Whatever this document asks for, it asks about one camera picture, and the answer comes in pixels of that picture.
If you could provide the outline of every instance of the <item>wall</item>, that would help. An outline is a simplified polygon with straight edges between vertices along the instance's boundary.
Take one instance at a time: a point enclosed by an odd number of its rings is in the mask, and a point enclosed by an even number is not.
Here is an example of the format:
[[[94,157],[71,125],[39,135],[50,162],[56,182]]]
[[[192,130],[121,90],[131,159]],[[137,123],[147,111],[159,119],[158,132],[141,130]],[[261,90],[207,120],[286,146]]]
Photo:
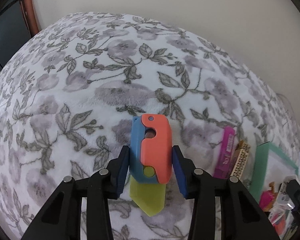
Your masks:
[[[291,102],[300,124],[300,14],[290,0],[34,0],[42,28],[73,12],[173,23],[241,59]]]

